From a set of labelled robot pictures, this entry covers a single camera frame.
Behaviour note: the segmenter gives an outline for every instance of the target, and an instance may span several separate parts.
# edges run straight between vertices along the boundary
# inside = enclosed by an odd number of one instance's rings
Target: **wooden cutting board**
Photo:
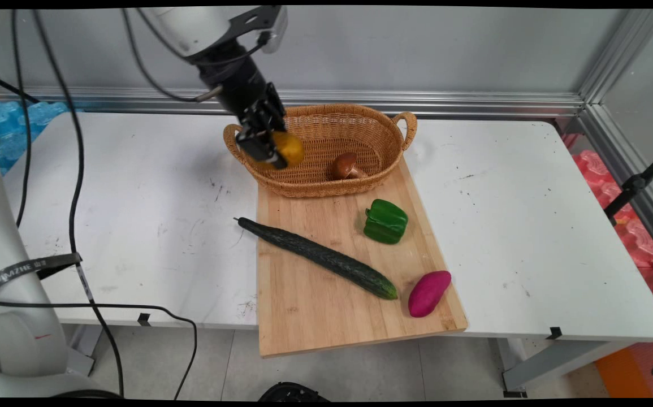
[[[404,209],[396,245],[366,237],[365,209],[381,198]],[[258,329],[262,357],[461,332],[468,322],[455,283],[432,314],[412,318],[407,300],[422,275],[447,270],[412,176],[402,160],[383,185],[360,194],[285,198],[259,187],[257,221],[307,237],[372,266],[399,299],[379,299],[306,258],[259,240]]]

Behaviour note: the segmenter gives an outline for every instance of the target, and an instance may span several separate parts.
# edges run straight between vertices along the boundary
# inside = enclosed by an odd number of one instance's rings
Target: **floor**
[[[113,327],[129,399],[171,399],[192,354],[192,331]],[[545,343],[525,341],[528,353]],[[105,335],[91,377],[117,392],[115,358]],[[277,382],[297,382],[331,401],[504,399],[495,340],[428,337],[262,359],[257,331],[198,330],[198,351],[182,400],[256,401]],[[531,399],[608,397],[593,364],[539,387]]]

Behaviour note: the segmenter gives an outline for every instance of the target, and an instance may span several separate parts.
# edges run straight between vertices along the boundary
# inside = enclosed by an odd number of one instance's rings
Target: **basket handle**
[[[409,145],[412,144],[414,136],[417,134],[417,117],[413,113],[405,111],[404,113],[399,113],[394,116],[391,121],[394,124],[398,123],[399,120],[404,119],[406,121],[406,137],[404,137],[404,144],[401,145],[401,149],[406,151],[409,149]]]
[[[226,142],[226,149],[228,149],[231,154],[241,163],[246,164],[241,151],[236,146],[236,134],[241,131],[243,127],[238,124],[229,124],[223,129],[223,141]]]

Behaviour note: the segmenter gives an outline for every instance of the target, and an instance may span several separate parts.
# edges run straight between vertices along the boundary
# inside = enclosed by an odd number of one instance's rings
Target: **white tabletop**
[[[257,186],[223,146],[230,116],[79,115],[85,175],[78,252],[96,301],[155,304],[202,327],[256,328]],[[653,296],[557,132],[547,123],[420,119],[405,159],[453,275],[462,335],[653,340]],[[76,180],[68,115],[32,148],[20,227],[30,257],[67,253]],[[24,160],[5,177],[17,211]],[[52,302],[86,301],[74,271]],[[97,323],[92,310],[58,309]],[[104,309],[112,324],[139,311]],[[152,325],[181,326],[154,311]]]

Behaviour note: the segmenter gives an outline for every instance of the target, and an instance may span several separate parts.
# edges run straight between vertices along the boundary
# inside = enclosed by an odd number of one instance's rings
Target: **sweet potato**
[[[451,281],[452,275],[444,270],[422,276],[409,294],[409,314],[415,318],[431,314]]]

